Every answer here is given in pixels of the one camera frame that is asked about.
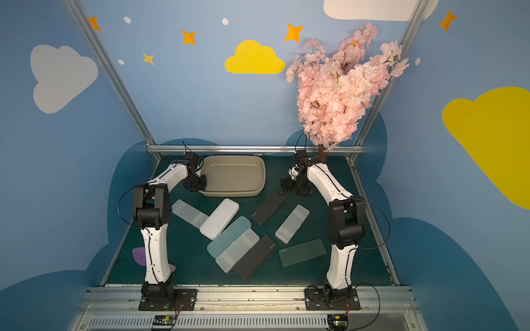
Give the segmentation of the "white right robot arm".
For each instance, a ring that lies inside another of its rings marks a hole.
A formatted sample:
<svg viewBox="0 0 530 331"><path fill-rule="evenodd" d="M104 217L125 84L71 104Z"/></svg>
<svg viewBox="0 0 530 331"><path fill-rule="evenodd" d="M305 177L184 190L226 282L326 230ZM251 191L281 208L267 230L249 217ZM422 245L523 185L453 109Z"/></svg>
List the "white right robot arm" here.
<svg viewBox="0 0 530 331"><path fill-rule="evenodd" d="M280 181L280 194L294 192L299 197L309 197L315 187L326 202L331 260L324 298L329 303L344 301L353 289L351 269L355 253L367 234L367 203L343 187L320 157L298 150L293 158L295 164L288 177Z"/></svg>

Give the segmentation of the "frosted clear wide pencil case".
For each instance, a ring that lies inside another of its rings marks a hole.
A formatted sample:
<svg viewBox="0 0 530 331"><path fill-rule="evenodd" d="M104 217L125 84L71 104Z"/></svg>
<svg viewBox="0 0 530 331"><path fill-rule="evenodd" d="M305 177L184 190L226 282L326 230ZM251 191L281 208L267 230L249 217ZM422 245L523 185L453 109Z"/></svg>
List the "frosted clear wide pencil case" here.
<svg viewBox="0 0 530 331"><path fill-rule="evenodd" d="M259 236L253 230L247 229L215 259L215 262L224 273L228 273L258 241Z"/></svg>

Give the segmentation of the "frosted clear slim pencil case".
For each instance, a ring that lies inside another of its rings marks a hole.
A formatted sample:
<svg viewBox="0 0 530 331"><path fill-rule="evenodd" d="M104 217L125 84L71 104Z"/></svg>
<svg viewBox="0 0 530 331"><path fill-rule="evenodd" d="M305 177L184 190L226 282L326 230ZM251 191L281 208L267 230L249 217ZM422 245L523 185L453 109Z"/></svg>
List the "frosted clear slim pencil case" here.
<svg viewBox="0 0 530 331"><path fill-rule="evenodd" d="M172 205L172 212L195 228L200 228L209 218L207 214L180 199Z"/></svg>

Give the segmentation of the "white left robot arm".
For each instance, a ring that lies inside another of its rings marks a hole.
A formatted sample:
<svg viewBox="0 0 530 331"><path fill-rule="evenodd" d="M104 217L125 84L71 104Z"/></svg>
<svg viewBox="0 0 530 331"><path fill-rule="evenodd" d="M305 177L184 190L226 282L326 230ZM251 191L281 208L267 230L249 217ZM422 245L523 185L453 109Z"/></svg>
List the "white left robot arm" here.
<svg viewBox="0 0 530 331"><path fill-rule="evenodd" d="M198 175L201 157L193 152L169 164L156 178L133 190L133 220L144 240L146 276L142 300L169 306L175 300L172 272L167 256L167 231L172 215L170 193L179 183L188 191L203 190L206 177Z"/></svg>

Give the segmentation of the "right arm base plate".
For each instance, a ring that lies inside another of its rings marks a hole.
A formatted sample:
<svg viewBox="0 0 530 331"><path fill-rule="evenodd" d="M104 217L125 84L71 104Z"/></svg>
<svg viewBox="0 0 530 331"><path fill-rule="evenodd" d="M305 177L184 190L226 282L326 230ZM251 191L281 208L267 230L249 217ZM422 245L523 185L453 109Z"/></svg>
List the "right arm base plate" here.
<svg viewBox="0 0 530 331"><path fill-rule="evenodd" d="M353 288L332 291L326 288L308 287L304 290L304 302L309 311L360 310L360 299Z"/></svg>

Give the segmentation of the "dark grey pencil case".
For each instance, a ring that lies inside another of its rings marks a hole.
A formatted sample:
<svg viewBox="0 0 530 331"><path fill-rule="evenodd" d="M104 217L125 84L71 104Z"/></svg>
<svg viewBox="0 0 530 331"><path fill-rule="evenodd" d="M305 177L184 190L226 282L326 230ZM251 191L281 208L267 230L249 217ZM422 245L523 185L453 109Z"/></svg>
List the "dark grey pencil case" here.
<svg viewBox="0 0 530 331"><path fill-rule="evenodd" d="M251 219L259 226L262 226L286 201L283 194L271 195L251 216Z"/></svg>
<svg viewBox="0 0 530 331"><path fill-rule="evenodd" d="M269 236L263 236L234 266L233 270L246 280L257 267L274 251L276 243Z"/></svg>

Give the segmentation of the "green translucent pencil case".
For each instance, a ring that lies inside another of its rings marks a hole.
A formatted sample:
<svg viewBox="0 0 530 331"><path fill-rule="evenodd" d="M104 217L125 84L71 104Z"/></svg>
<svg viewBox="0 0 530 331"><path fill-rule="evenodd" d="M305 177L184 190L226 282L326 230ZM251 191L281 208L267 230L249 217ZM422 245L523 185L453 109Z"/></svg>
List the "green translucent pencil case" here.
<svg viewBox="0 0 530 331"><path fill-rule="evenodd" d="M314 239L279 250L279 257L282 266L287 267L326 255L326 252L322 240Z"/></svg>

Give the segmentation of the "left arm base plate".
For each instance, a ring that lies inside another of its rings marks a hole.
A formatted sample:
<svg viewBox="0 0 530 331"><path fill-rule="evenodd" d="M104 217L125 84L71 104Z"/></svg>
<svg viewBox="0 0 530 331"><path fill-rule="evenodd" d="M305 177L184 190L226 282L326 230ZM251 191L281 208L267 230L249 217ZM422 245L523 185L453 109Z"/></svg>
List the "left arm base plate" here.
<svg viewBox="0 0 530 331"><path fill-rule="evenodd" d="M197 300L197 290L191 288L174 289L169 293L153 292L142 294L139 311L193 311Z"/></svg>

